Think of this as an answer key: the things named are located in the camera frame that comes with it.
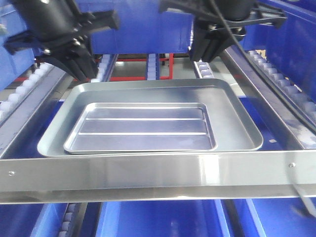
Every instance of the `stacked metal trays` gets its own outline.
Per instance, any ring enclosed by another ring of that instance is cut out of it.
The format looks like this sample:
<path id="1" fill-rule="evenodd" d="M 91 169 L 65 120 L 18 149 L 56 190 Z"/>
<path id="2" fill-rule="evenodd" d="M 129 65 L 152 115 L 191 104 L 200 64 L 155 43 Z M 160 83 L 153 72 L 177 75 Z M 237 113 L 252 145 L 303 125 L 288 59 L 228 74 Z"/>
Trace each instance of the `stacked metal trays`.
<path id="1" fill-rule="evenodd" d="M 86 83 L 75 87 L 38 144 L 49 157 L 253 151 L 260 131 L 219 79 Z"/>

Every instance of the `stainless steel frame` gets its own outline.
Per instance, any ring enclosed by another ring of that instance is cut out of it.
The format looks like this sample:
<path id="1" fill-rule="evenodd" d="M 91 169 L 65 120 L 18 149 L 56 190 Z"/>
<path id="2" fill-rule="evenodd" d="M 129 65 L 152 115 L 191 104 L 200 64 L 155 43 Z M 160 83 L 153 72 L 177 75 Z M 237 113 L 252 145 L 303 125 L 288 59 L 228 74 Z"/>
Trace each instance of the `stainless steel frame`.
<path id="1" fill-rule="evenodd" d="M 316 153 L 301 150 L 314 135 L 238 53 L 224 57 L 277 138 L 300 151 L 1 159 L 0 203 L 298 197 L 293 184 L 316 196 Z"/>
<path id="2" fill-rule="evenodd" d="M 49 118 L 73 78 L 53 68 L 0 126 L 0 158 L 12 157 Z"/>

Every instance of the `baking tray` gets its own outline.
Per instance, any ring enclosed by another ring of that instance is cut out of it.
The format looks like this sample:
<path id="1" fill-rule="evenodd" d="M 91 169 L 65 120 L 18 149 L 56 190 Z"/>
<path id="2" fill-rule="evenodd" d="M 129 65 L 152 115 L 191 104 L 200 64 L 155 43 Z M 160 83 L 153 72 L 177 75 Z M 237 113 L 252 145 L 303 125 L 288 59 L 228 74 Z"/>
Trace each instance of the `baking tray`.
<path id="1" fill-rule="evenodd" d="M 64 144 L 67 152 L 78 155 L 215 148 L 201 103 L 91 103 Z"/>
<path id="2" fill-rule="evenodd" d="M 49 157 L 76 156 L 64 150 L 64 143 L 84 108 L 91 103 L 203 104 L 216 141 L 212 151 L 253 151 L 263 143 L 260 131 L 225 81 L 173 79 L 85 83 L 76 86 L 42 136 L 38 151 Z M 129 152 L 109 151 L 104 155 L 126 153 Z"/>

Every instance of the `screw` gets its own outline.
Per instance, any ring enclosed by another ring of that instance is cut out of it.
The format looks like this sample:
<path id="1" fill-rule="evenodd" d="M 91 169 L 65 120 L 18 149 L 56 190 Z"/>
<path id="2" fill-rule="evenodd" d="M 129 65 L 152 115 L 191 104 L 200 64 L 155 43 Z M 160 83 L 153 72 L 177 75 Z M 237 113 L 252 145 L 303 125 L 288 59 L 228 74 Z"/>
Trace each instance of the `screw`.
<path id="1" fill-rule="evenodd" d="M 288 167 L 289 167 L 289 168 L 294 168 L 295 166 L 296 166 L 296 163 L 294 163 L 294 162 L 288 164 Z"/>
<path id="2" fill-rule="evenodd" d="M 45 49 L 43 50 L 43 54 L 50 55 L 50 54 L 51 54 L 51 51 L 50 51 L 48 48 L 45 48 Z"/>

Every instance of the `blue container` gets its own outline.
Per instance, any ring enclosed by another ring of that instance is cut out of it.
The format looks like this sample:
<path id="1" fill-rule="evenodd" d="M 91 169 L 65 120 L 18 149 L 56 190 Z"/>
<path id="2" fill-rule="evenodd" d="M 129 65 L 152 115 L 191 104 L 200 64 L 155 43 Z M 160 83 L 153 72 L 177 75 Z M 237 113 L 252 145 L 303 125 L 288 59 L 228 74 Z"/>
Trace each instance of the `blue container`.
<path id="1" fill-rule="evenodd" d="M 67 204 L 0 205 L 0 237 L 56 237 Z"/>
<path id="2" fill-rule="evenodd" d="M 34 63 L 34 55 L 32 50 L 28 49 L 12 56 L 3 48 L 2 45 L 7 37 L 26 30 L 25 23 L 7 1 L 0 2 L 0 24 L 4 25 L 7 31 L 7 34 L 0 36 L 0 90 L 2 90 Z"/>
<path id="3" fill-rule="evenodd" d="M 158 0 L 77 0 L 77 3 L 82 11 L 118 12 L 119 30 L 93 35 L 96 54 L 188 51 L 193 16 L 175 12 L 159 14 Z"/>
<path id="4" fill-rule="evenodd" d="M 280 29 L 248 27 L 244 48 L 266 49 L 268 60 L 316 101 L 316 2 L 261 1 L 283 9 L 288 19 Z"/>
<path id="5" fill-rule="evenodd" d="M 105 202 L 96 237 L 230 237 L 220 200 Z"/>
<path id="6" fill-rule="evenodd" d="M 246 237 L 313 237 L 316 219 L 299 198 L 235 200 Z"/>

